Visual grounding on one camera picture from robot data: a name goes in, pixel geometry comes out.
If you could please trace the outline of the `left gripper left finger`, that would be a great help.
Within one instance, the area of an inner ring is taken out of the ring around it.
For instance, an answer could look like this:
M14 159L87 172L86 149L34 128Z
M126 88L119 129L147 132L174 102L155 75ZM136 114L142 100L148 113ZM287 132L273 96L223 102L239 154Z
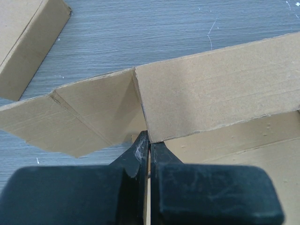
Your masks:
M149 137L109 165L28 166L0 194L3 225L143 225L147 217Z

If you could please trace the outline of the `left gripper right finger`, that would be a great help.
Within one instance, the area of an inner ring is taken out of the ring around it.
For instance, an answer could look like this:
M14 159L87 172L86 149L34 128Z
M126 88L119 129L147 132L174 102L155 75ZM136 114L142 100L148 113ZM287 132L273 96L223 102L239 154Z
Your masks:
M163 142L150 145L153 225L281 225L268 174L249 165L185 164Z

